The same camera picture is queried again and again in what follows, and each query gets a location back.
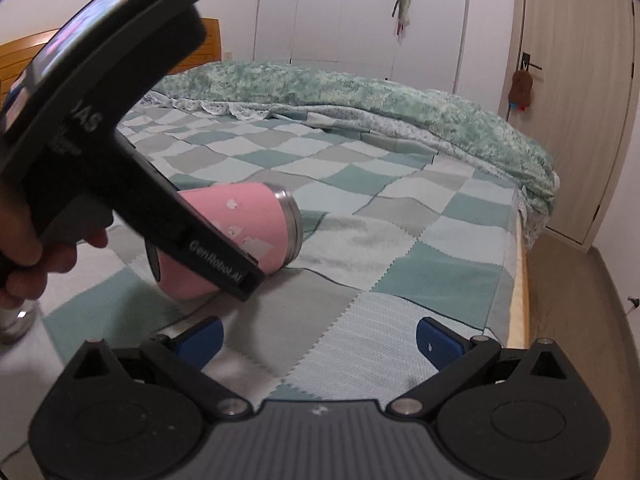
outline ridged grip surface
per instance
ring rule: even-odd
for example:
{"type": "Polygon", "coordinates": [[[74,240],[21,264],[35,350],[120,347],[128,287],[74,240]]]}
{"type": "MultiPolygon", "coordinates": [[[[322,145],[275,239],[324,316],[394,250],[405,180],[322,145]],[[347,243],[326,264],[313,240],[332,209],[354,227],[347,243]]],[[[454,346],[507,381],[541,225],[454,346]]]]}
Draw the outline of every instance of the ridged grip surface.
{"type": "Polygon", "coordinates": [[[377,402],[267,401],[254,418],[216,427],[166,480],[468,480],[421,424],[377,402]]]}

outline finger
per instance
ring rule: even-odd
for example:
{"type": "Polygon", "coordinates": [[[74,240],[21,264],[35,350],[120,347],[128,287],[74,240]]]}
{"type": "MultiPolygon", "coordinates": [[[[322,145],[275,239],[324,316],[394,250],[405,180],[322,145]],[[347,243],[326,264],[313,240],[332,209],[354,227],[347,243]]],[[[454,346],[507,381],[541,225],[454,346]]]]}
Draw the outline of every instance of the finger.
{"type": "Polygon", "coordinates": [[[96,231],[95,233],[91,233],[85,239],[85,241],[89,245],[92,245],[93,247],[96,247],[98,249],[103,249],[108,245],[109,237],[107,236],[107,231],[103,229],[101,231],[96,231]]]}
{"type": "Polygon", "coordinates": [[[15,270],[6,280],[6,291],[21,300],[37,300],[47,286],[47,273],[40,267],[15,270]]]}
{"type": "Polygon", "coordinates": [[[0,308],[18,308],[24,300],[20,300],[9,294],[4,288],[0,288],[0,308]]]}
{"type": "Polygon", "coordinates": [[[44,272],[69,272],[76,265],[78,250],[76,246],[54,243],[44,248],[38,266],[44,272]]]}
{"type": "Polygon", "coordinates": [[[35,265],[42,244],[31,224],[31,211],[24,196],[0,181],[0,251],[22,266],[35,265]]]}

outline wooden bed frame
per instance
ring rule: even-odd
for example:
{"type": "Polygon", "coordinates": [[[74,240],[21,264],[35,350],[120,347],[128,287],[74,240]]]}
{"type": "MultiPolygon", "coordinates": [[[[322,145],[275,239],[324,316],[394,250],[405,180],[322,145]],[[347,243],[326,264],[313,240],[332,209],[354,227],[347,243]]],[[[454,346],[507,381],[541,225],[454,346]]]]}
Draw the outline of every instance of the wooden bed frame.
{"type": "MultiPolygon", "coordinates": [[[[204,43],[190,56],[183,59],[169,72],[175,74],[195,66],[222,59],[220,44],[220,25],[218,20],[203,18],[202,23],[207,29],[204,43]]],[[[42,46],[49,41],[58,30],[56,28],[32,34],[19,40],[0,45],[0,104],[4,102],[9,87],[20,75],[42,46]]]]}
{"type": "MultiPolygon", "coordinates": [[[[218,20],[203,18],[207,29],[207,39],[190,56],[183,59],[169,74],[175,74],[188,70],[195,66],[222,59],[220,42],[220,26],[218,20]]],[[[42,46],[50,40],[57,29],[33,34],[19,40],[0,45],[0,104],[9,86],[20,75],[31,58],[35,56],[42,46]]],[[[511,317],[517,319],[518,326],[514,323],[509,334],[508,344],[515,348],[528,348],[531,343],[531,323],[529,319],[529,280],[527,275],[527,259],[522,238],[522,226],[518,223],[518,256],[517,274],[514,280],[514,297],[511,301],[511,317]]]]}

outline floor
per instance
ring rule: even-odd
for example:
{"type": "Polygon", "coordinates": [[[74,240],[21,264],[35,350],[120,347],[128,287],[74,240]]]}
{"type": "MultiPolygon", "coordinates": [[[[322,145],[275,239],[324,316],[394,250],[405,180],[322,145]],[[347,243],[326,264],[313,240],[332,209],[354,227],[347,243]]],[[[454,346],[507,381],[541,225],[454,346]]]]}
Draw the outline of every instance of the floor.
{"type": "Polygon", "coordinates": [[[527,263],[532,338],[558,341],[609,419],[611,444],[596,478],[640,478],[640,367],[599,254],[542,235],[527,263]]]}

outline green comforter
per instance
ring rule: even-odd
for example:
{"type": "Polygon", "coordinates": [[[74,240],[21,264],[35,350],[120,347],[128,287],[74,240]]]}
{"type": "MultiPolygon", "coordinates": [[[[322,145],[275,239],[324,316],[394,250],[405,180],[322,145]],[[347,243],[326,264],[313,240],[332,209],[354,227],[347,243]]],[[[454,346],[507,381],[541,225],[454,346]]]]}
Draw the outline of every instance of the green comforter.
{"type": "Polygon", "coordinates": [[[535,140],[498,115],[446,92],[268,62],[209,63],[165,77],[154,89],[169,97],[216,102],[357,108],[428,130],[503,170],[545,216],[558,190],[553,161],[535,140]]]}

